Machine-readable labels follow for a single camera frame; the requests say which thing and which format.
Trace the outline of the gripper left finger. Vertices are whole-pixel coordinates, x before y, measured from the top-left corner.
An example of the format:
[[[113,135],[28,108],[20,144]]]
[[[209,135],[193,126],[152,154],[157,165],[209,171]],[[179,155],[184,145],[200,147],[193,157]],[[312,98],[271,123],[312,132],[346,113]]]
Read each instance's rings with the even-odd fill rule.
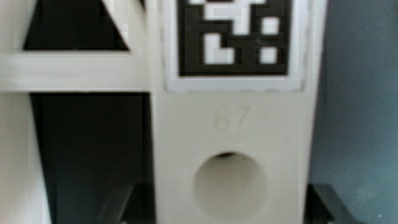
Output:
[[[156,224],[150,184],[124,184],[111,190],[93,224]]]

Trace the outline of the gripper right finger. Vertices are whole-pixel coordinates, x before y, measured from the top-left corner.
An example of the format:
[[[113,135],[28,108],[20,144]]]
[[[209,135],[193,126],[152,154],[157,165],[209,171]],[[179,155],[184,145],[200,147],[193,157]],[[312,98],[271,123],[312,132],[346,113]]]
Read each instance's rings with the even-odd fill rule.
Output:
[[[307,185],[303,224],[363,224],[353,217],[326,184]]]

